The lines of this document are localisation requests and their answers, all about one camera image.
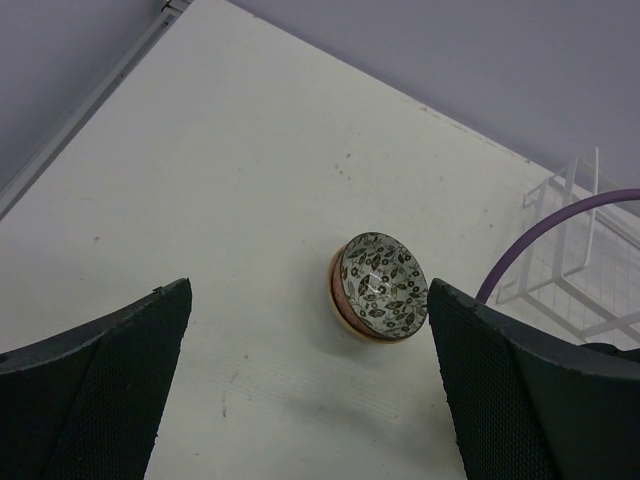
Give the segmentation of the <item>aluminium table edge rail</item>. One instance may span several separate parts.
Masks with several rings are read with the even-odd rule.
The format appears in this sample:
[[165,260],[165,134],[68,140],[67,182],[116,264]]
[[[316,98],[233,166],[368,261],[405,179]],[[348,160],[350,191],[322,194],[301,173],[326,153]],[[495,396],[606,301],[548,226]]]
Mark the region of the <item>aluminium table edge rail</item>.
[[1,4],[1,213],[7,215],[189,7]]

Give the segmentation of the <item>black floral pattern bowl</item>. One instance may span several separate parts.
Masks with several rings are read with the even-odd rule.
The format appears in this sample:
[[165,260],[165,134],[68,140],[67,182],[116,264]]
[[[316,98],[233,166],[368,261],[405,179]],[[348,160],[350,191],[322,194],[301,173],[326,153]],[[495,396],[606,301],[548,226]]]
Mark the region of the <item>black floral pattern bowl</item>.
[[333,272],[339,309],[354,327],[371,336],[407,339],[427,319],[429,284],[413,254],[379,232],[357,235]]

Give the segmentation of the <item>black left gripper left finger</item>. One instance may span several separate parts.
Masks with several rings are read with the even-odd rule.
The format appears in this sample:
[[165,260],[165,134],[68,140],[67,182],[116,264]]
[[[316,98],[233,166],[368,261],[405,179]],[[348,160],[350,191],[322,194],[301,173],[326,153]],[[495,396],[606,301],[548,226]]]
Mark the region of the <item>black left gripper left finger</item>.
[[2,353],[2,478],[144,478],[191,309],[179,279]]

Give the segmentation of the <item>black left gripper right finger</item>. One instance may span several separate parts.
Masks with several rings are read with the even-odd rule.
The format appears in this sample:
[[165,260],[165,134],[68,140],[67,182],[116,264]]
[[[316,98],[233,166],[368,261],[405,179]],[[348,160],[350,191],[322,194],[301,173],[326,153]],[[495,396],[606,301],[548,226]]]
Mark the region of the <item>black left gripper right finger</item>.
[[638,350],[571,344],[440,279],[428,314],[467,478],[638,478]]

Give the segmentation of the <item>white leaf pattern bowl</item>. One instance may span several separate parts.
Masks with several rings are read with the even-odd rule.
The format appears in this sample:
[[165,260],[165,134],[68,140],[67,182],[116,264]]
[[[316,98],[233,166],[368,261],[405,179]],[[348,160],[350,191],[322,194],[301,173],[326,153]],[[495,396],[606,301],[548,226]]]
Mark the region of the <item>white leaf pattern bowl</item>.
[[334,315],[347,331],[349,331],[351,334],[355,335],[362,341],[372,342],[372,343],[381,344],[381,345],[393,345],[393,344],[398,344],[400,342],[403,342],[403,339],[385,339],[385,338],[379,338],[379,337],[371,336],[367,333],[364,333],[361,330],[354,328],[348,322],[347,318],[342,314],[341,310],[339,309],[339,305],[336,301],[336,297],[334,295],[333,272],[336,265],[339,263],[340,257],[342,256],[342,253],[345,250],[345,248],[346,246],[343,245],[341,248],[339,248],[335,252],[335,254],[333,255],[333,257],[329,262],[329,266],[327,270],[327,277],[326,277],[327,294],[328,294],[329,304],[331,305]]

